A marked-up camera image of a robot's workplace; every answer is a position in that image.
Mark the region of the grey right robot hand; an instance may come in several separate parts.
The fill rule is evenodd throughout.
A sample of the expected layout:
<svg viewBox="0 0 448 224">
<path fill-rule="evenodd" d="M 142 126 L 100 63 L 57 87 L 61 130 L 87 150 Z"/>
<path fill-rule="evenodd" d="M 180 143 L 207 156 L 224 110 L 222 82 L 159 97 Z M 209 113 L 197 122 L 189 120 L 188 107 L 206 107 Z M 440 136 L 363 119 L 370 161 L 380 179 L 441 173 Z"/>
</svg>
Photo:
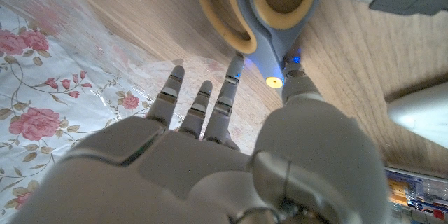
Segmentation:
<svg viewBox="0 0 448 224">
<path fill-rule="evenodd" d="M 384 165 L 358 123 L 325 102 L 298 57 L 283 61 L 283 105 L 252 154 L 228 125 L 243 67 L 232 59 L 210 117 L 205 81 L 171 130 L 184 69 L 145 117 L 91 134 L 46 175 L 13 223 L 387 223 Z"/>
</svg>

